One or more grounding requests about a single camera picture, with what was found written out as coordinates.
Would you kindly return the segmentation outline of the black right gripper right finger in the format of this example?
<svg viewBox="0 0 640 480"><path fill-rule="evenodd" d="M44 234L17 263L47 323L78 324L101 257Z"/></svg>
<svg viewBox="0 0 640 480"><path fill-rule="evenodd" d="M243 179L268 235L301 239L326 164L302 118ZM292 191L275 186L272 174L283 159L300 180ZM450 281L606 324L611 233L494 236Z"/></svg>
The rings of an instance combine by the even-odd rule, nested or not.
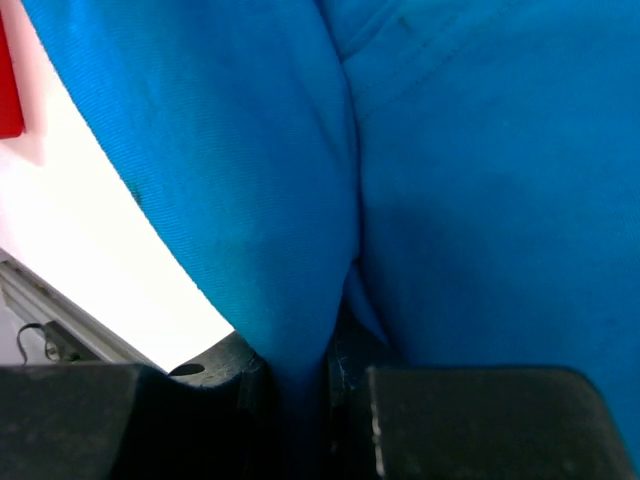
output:
<svg viewBox="0 0 640 480"><path fill-rule="evenodd" d="M337 479L635 479L610 411L561 368L416 368L339 310L327 351Z"/></svg>

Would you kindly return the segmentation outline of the blue t shirt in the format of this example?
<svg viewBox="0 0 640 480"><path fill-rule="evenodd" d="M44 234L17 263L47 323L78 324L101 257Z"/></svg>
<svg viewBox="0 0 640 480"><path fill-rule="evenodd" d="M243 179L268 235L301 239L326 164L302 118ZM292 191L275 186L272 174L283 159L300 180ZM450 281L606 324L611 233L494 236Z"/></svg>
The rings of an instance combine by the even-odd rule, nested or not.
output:
<svg viewBox="0 0 640 480"><path fill-rule="evenodd" d="M549 364L639 454L635 1L28 1L77 109L320 457L341 302L417 365Z"/></svg>

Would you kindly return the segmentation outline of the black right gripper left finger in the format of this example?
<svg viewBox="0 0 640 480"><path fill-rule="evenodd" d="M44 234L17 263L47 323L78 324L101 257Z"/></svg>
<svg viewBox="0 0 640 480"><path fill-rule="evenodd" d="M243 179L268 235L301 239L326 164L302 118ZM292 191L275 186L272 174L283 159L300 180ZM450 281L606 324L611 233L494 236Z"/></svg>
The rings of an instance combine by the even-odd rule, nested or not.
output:
<svg viewBox="0 0 640 480"><path fill-rule="evenodd" d="M266 479L271 382L237 334L170 373L80 362L1 370L5 479Z"/></svg>

